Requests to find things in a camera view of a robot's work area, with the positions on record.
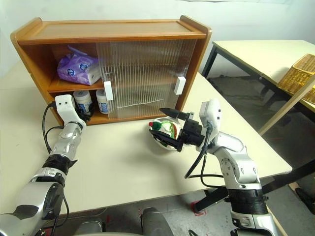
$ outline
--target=white wall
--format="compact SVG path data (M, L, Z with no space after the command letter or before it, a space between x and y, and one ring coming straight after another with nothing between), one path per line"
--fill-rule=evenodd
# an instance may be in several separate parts
M188 15L213 29L211 40L304 39L315 43L315 0L204 2L181 0L0 0L0 77L18 60L10 33L34 17L42 20L176 19ZM211 44L202 62L210 53ZM210 76L241 75L217 58Z

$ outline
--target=white table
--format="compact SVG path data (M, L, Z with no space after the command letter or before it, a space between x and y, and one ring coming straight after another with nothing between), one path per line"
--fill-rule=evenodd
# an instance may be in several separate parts
M48 154L41 131L46 104L21 62L1 78L0 88L0 212L5 213L14 210L15 196ZM260 177L292 170L200 74L184 111L198 114L201 102L211 98L218 98L221 104L221 130L244 141ZM195 148L184 148L181 153L165 151L154 142L147 124L148 120L138 120L87 127L77 150L78 162L66 179L71 212L205 189L199 179L184 179L198 155ZM46 125L57 125L50 112ZM58 132L50 135L51 145ZM208 156L205 172L220 173L214 156ZM208 181L223 184L222 179Z
M305 54L315 54L315 45L304 40L241 40L214 41L202 72L207 77L217 54L253 76L266 79L276 86L286 72ZM315 112L315 105L300 100Z

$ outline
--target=white container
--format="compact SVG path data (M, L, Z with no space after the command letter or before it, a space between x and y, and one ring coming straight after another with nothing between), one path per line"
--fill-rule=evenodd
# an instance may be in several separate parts
M79 109L82 109L85 114L89 114L89 106L92 104L90 92L88 90L75 91L73 96Z
M108 105L106 95L103 89L98 89L96 91L96 97L98 102L99 111L102 114L108 114Z

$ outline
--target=red object on floor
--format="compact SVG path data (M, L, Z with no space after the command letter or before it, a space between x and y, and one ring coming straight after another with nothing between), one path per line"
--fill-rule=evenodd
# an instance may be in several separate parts
M202 210L201 212L195 212L194 211L194 209L193 209L193 205L195 204L195 203L197 203L198 201L195 201L195 202L192 202L191 204L190 204L190 209L191 209L191 211L193 212L193 214L195 215L195 216L201 216L201 215L206 215L207 214L207 210Z
M50 236L51 229L45 229L45 236Z

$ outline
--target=cabinet shelf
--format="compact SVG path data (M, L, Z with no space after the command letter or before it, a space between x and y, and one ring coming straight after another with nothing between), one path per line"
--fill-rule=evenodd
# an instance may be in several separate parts
M165 117L166 115L158 115L158 116L142 116L142 117L135 117L135 118L108 118L108 115L102 114L98 107L95 108L95 112L91 117L91 120L87 122L87 125L93 124L104 124L104 123L113 123L113 122L120 122L120 121L128 121L128 120L139 120L139 119L154 119L158 117Z
M159 80L153 80L152 82L153 83L150 85L155 85L155 86L170 85L176 82L176 78L165 74ZM119 84L120 88L139 87L139 86L148 86L148 85L146 83L143 83L143 84L134 83L132 80L128 82L124 80L122 81L121 84ZM112 82L112 87L113 88L115 87L115 82ZM66 80L62 80L59 78L58 74L56 74L53 80L51 81L51 84L48 87L47 91L49 93L59 93L59 92L73 92L77 90L97 90L97 89L103 89L103 88L104 88L104 85L103 85L102 79L99 79L92 85L82 85L82 84L77 84L77 83L69 82Z
M50 86L48 87L47 91L49 93L58 93L58 92L72 92L77 90L96 90L96 89L103 89L104 85L102 79L99 79L92 85L82 85L73 82L69 82L66 80L61 80L56 74L51 81Z

